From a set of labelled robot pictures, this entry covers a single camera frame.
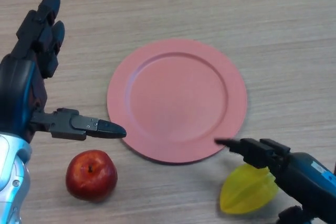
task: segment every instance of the apple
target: apple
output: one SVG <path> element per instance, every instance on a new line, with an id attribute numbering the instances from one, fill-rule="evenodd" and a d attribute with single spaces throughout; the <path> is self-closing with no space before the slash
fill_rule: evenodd
<path id="1" fill-rule="evenodd" d="M 67 169 L 66 187 L 77 199 L 100 202 L 114 191 L 118 181 L 117 169 L 109 155 L 89 150 L 75 156 Z"/>

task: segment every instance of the robotic hand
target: robotic hand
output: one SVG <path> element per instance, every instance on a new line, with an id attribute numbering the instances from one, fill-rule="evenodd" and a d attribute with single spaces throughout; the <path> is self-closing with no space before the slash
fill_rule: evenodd
<path id="1" fill-rule="evenodd" d="M 270 139 L 216 139 L 230 152 L 240 154 L 244 162 L 257 169 L 268 167 L 275 183 L 302 204 L 279 214 L 277 224 L 309 224 L 320 218 L 336 223 L 336 177 L 307 153 L 291 153 L 290 148 Z"/>
<path id="2" fill-rule="evenodd" d="M 79 115 L 77 110 L 44 112 L 44 79 L 58 66 L 65 28 L 55 23 L 60 0 L 43 0 L 28 12 L 16 33 L 18 42 L 0 63 L 0 223 L 20 224 L 20 208 L 30 187 L 27 164 L 35 132 L 85 140 L 86 136 L 122 138 L 123 127 Z"/>

